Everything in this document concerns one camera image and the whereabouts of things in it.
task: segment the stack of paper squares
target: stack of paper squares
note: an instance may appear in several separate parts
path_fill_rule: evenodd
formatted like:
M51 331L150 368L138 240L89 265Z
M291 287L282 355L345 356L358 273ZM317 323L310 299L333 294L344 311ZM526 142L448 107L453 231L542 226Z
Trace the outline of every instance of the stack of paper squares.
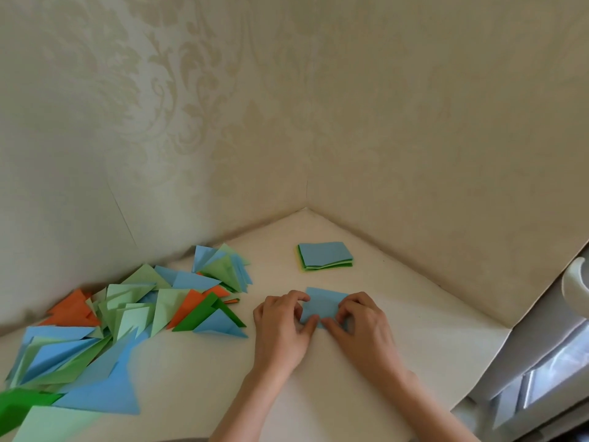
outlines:
M75 290L26 328L0 393L0 437L22 425L15 441L45 440L43 425L52 421L52 440L66 440L100 413L139 414L129 357L166 326L246 338L224 301L239 301L227 288L244 291L251 283L249 262L221 248L207 249L200 273L145 264L93 295Z
M305 271L351 267L354 261L343 242L299 243L297 252Z

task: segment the right hand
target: right hand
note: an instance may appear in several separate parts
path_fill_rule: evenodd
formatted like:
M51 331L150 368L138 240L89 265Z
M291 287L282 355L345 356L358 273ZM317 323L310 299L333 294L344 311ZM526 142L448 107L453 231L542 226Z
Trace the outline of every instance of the right hand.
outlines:
M353 317L351 333L343 330L345 319ZM387 316L364 292L348 295L339 303L335 320L324 318L322 324L335 338L344 355L373 385L380 387L406 375Z

